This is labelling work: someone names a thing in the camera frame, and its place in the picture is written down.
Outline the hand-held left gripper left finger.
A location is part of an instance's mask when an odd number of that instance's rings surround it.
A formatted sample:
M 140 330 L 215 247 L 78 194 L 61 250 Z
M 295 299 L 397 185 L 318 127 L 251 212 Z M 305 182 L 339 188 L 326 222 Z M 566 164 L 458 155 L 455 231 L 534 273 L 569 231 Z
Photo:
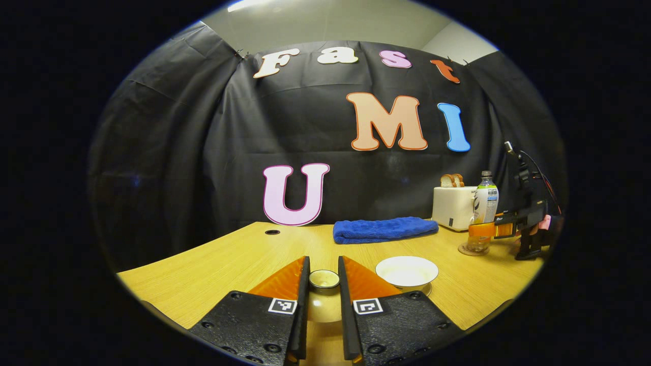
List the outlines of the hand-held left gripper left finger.
M 306 358 L 309 257 L 247 291 L 226 294 L 189 331 L 246 364 L 298 365 Z

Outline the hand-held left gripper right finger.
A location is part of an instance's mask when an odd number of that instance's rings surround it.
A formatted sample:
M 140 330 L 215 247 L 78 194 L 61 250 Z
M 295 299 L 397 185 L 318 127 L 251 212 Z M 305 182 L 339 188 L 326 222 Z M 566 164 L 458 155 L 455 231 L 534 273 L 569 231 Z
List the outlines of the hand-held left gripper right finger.
M 402 292 L 339 257 L 343 352 L 354 365 L 406 365 L 463 336 L 421 290 Z

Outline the cream teacup lid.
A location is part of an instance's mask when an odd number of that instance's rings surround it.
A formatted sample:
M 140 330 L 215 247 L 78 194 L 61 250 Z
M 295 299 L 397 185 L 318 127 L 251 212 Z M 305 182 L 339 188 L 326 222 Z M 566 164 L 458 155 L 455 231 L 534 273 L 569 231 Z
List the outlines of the cream teacup lid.
M 308 280 L 308 320 L 316 323 L 339 322 L 342 316 L 338 274 L 328 269 L 317 269 L 309 274 Z

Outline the clear labelled water bottle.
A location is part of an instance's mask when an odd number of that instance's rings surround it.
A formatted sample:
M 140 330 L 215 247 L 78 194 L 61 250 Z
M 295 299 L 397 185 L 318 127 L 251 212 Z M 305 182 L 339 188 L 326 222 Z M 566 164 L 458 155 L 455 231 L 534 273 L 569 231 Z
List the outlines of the clear labelled water bottle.
M 498 188 L 493 183 L 491 171 L 481 173 L 481 183 L 474 193 L 474 214 L 470 220 L 469 239 L 465 250 L 472 256 L 484 255 L 495 236 L 494 218 L 498 206 Z

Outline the cream toaster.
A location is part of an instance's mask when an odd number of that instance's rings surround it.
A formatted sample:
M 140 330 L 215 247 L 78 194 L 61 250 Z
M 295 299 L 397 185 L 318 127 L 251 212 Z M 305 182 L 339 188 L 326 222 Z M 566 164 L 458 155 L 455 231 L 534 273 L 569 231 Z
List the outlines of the cream toaster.
M 477 186 L 433 188 L 432 220 L 453 231 L 467 231 L 474 217 Z

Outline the blue folded towel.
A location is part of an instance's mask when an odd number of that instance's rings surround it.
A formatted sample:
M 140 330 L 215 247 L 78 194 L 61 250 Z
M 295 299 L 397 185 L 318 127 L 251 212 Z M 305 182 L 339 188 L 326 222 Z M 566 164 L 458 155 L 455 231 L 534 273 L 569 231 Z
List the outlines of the blue folded towel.
M 379 243 L 436 234 L 438 231 L 437 222 L 417 217 L 341 221 L 333 225 L 333 239 L 337 244 Z

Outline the black backdrop cloth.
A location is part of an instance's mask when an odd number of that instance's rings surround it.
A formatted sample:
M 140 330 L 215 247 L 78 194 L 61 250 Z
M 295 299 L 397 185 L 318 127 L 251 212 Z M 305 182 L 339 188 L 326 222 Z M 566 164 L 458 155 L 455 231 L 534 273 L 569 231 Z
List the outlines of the black backdrop cloth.
M 89 152 L 88 191 L 116 271 L 267 222 L 263 170 L 327 164 L 316 223 L 430 218 L 439 177 L 493 173 L 498 211 L 514 209 L 523 150 L 567 208 L 565 146 L 539 90 L 500 51 L 462 65 L 364 40 L 290 44 L 244 59 L 198 22 L 148 55 L 107 102 Z

